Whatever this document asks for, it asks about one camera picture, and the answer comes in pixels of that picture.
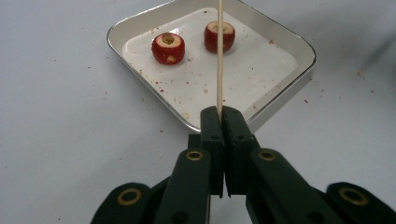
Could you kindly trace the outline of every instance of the red apple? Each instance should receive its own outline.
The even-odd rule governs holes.
[[[204,32],[205,47],[212,53],[218,52],[218,22],[212,21],[207,24]],[[223,22],[223,52],[227,52],[235,40],[235,29],[228,22]]]
[[[151,50],[159,63],[176,64],[184,57],[184,40],[180,35],[163,33],[154,38]]]

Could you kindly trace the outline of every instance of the white table surface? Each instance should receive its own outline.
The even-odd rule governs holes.
[[[115,187],[171,174],[191,132],[106,42],[111,25],[165,2],[0,2],[0,223],[90,223]],[[261,146],[313,187],[350,182],[396,209],[396,2],[247,3],[318,55],[255,132]],[[251,223],[244,200],[213,198],[211,223]]]

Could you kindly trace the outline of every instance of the wooden stick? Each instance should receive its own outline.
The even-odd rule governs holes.
[[[222,0],[219,1],[218,7],[218,113],[221,124],[222,115],[222,74],[223,74],[223,9]]]

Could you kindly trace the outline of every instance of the apple flesh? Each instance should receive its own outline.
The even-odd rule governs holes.
[[[176,64],[184,57],[185,44],[180,35],[163,33],[154,38],[151,50],[159,63]]]
[[[204,32],[205,47],[212,53],[218,52],[218,22],[212,21],[207,24]],[[223,22],[223,52],[227,52],[235,40],[235,29],[228,22]]]

